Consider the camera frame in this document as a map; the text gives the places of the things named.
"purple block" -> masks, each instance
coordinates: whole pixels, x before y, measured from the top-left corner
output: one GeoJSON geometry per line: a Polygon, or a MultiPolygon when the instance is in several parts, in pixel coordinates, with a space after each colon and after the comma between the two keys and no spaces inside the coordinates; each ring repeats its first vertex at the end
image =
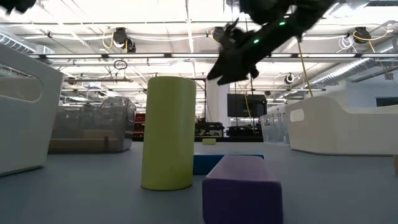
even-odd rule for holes
{"type": "Polygon", "coordinates": [[[224,156],[202,183],[206,224],[282,224],[282,187],[257,156],[224,156]]]}

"white column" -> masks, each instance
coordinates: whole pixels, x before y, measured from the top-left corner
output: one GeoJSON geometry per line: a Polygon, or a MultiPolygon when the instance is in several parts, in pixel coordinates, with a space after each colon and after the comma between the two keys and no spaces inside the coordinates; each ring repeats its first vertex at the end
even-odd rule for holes
{"type": "Polygon", "coordinates": [[[219,86],[217,80],[206,81],[207,107],[206,121],[221,122],[225,128],[229,127],[230,120],[227,114],[227,94],[229,84],[219,86]]]}

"blue block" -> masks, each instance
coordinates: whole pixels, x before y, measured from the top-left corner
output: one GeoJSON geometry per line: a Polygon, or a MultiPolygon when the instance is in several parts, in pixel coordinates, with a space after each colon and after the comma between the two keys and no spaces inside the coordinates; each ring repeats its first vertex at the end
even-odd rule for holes
{"type": "MultiPolygon", "coordinates": [[[[207,175],[225,155],[193,155],[193,175],[207,175]]],[[[264,159],[263,155],[239,155],[258,156],[264,159]]]]}

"cylinder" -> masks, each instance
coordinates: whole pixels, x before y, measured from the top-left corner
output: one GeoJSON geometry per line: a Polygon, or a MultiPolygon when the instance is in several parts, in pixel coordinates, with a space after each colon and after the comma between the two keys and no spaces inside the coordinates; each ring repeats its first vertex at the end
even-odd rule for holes
{"type": "Polygon", "coordinates": [[[180,190],[193,182],[196,83],[155,77],[148,83],[141,186],[180,190]]]}

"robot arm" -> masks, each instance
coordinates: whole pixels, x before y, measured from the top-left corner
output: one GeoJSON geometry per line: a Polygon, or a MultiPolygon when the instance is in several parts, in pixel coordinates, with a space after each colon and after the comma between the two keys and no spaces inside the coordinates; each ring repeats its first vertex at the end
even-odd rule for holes
{"type": "Polygon", "coordinates": [[[259,72],[256,64],[281,46],[291,37],[301,40],[302,34],[309,30],[335,0],[296,0],[297,9],[289,18],[284,15],[291,1],[241,0],[241,11],[248,13],[257,24],[264,25],[259,31],[244,32],[236,28],[238,20],[227,24],[220,40],[220,56],[210,70],[207,79],[218,80],[219,85],[247,80],[250,73],[256,78],[259,72]]]}
{"type": "Polygon", "coordinates": [[[36,0],[0,0],[0,6],[6,9],[7,14],[10,14],[14,9],[20,13],[25,13],[35,3],[36,0]]]}

